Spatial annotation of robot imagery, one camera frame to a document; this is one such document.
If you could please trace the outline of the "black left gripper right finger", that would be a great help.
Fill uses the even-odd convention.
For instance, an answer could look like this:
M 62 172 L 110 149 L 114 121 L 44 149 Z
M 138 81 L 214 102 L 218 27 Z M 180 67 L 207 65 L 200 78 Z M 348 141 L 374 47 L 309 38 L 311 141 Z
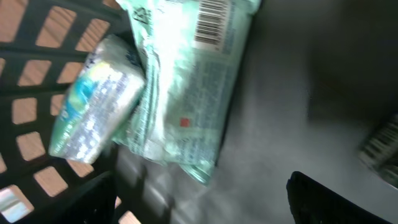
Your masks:
M 391 224 L 299 171 L 292 172 L 286 189 L 296 224 Z

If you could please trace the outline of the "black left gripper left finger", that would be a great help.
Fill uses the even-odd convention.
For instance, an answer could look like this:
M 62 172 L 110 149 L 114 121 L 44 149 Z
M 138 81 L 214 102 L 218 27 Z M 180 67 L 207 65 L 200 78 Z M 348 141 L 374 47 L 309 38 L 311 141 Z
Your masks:
M 62 196 L 28 216 L 19 223 L 92 223 L 110 224 L 114 216 L 116 184 L 112 172 L 104 172 L 78 190 Z

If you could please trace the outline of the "orange tissue pack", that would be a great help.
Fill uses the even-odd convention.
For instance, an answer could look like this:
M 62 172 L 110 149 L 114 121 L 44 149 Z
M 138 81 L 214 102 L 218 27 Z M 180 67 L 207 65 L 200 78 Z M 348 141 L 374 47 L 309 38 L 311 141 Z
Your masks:
M 369 135 L 358 157 L 368 169 L 397 189 L 397 113 Z

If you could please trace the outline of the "teal tissue pack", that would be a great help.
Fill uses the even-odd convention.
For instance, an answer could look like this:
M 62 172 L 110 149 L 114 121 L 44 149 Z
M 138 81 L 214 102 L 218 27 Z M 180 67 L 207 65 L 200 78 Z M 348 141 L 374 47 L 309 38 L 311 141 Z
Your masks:
M 105 37 L 64 97 L 49 154 L 94 163 L 137 105 L 145 84 L 135 48 L 116 35 Z

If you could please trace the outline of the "mint green wipes pack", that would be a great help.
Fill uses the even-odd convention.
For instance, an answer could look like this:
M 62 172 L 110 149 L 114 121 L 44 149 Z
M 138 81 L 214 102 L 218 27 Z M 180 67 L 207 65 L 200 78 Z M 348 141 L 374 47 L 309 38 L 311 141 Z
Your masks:
M 135 154 L 178 164 L 208 183 L 252 19 L 260 0 L 130 0 L 146 72 L 138 107 L 115 136 Z

